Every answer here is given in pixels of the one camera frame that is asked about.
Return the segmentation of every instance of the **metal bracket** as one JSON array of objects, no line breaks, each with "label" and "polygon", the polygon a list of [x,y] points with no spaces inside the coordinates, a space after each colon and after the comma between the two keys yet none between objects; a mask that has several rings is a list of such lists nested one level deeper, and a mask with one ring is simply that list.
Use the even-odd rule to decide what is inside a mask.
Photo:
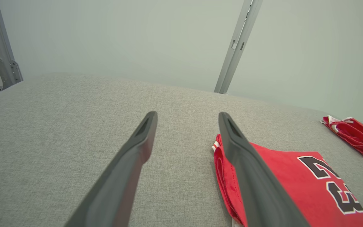
[{"label": "metal bracket", "polygon": [[12,70],[13,77],[15,79],[15,83],[19,83],[23,80],[22,73],[20,72],[19,65],[15,60],[9,61],[10,68]]},{"label": "metal bracket", "polygon": [[8,77],[8,72],[6,71],[4,61],[1,58],[0,58],[0,76],[1,80],[3,81],[3,88],[1,90],[7,89],[8,87],[13,85],[12,81]]}]

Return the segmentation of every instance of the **red garment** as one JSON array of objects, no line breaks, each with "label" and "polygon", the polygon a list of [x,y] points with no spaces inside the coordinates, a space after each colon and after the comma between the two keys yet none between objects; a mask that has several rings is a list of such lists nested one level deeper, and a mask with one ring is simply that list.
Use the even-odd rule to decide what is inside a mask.
[{"label": "red garment", "polygon": [[[363,227],[363,208],[318,152],[274,151],[254,143],[278,181],[314,227]],[[221,135],[213,148],[216,179],[229,214],[248,227],[238,178],[225,157]]]},{"label": "red garment", "polygon": [[330,115],[321,122],[363,155],[363,125],[354,118],[340,121]]}]

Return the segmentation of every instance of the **folded red jersey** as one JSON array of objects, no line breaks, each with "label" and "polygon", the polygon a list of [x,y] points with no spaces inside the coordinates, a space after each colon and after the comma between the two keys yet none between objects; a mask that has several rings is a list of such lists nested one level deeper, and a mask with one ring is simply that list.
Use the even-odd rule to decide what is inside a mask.
[{"label": "folded red jersey", "polygon": [[[363,226],[361,204],[318,152],[282,152],[251,145],[311,226]],[[213,149],[216,179],[226,208],[237,223],[248,227],[236,171],[225,157],[220,134]]]},{"label": "folded red jersey", "polygon": [[321,122],[363,155],[363,124],[351,117],[340,121],[330,115]]}]

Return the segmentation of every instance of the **metal frame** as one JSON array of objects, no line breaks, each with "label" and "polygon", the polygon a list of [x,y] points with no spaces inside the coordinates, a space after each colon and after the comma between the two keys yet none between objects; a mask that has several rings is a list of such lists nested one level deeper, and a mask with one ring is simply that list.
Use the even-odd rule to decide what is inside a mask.
[{"label": "metal frame", "polygon": [[0,9],[0,76],[3,89],[8,88],[23,80],[17,62],[15,62],[6,33],[4,20]]},{"label": "metal frame", "polygon": [[245,0],[243,2],[243,7],[238,22],[236,23],[235,31],[233,32],[231,43],[229,44],[228,52],[226,53],[214,92],[222,94],[227,92],[240,57],[245,50],[245,43],[247,43],[247,40],[249,39],[261,4],[262,0]]}]

